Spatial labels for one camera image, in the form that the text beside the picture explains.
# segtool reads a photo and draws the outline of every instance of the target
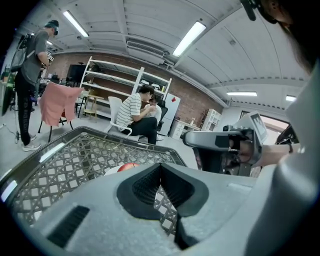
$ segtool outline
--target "white chair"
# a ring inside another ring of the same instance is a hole
[[[118,136],[118,137],[122,137],[125,139],[129,139],[132,141],[139,141],[139,138],[140,138],[139,135],[130,136],[130,134],[132,133],[131,128],[123,127],[123,126],[116,124],[117,115],[118,115],[119,109],[121,107],[122,100],[117,97],[108,97],[108,101],[110,104],[111,121],[110,121],[110,125],[104,130],[104,132],[111,134],[111,135]],[[120,132],[118,130],[118,128],[124,128],[126,130],[129,130],[129,134],[128,135],[123,134],[122,132]]]

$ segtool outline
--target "white sneaker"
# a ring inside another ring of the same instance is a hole
[[[30,133],[29,133],[29,136],[30,136],[30,141],[31,142],[34,141],[36,139],[36,137],[37,137],[37,135],[31,135]]]
[[[161,136],[161,135],[159,135],[159,134],[156,135],[156,141],[157,141],[157,142],[163,141],[164,138],[165,138],[164,136]]]
[[[28,152],[28,151],[34,151],[34,150],[37,150],[41,147],[41,144],[34,144],[33,142],[30,142],[28,145],[22,145],[22,150],[25,151],[25,152]]]

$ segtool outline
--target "black monitor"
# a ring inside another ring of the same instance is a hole
[[[80,83],[85,69],[86,65],[70,65],[67,77],[71,77],[72,81],[75,83]]]

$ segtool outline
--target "hand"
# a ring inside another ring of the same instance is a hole
[[[156,111],[156,109],[157,109],[156,106],[148,106],[146,110],[148,112],[153,112],[153,111]]]
[[[229,140],[230,148],[233,147],[234,142],[233,140]],[[240,153],[238,155],[239,159],[242,163],[246,163],[250,160],[253,155],[253,145],[252,142],[249,140],[241,140],[240,141]]]

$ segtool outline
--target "white ceiling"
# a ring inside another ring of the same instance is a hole
[[[69,10],[88,32],[80,33],[63,16]],[[297,96],[308,75],[297,64],[278,25],[252,22],[239,0],[44,0],[19,29],[35,32],[59,21],[51,40],[58,52],[114,52],[129,56],[127,40],[147,42],[168,51],[167,62],[195,80],[201,89],[233,106],[263,106],[282,112]],[[207,29],[180,57],[172,56],[196,21]],[[229,97],[229,91],[254,91],[258,97]]]

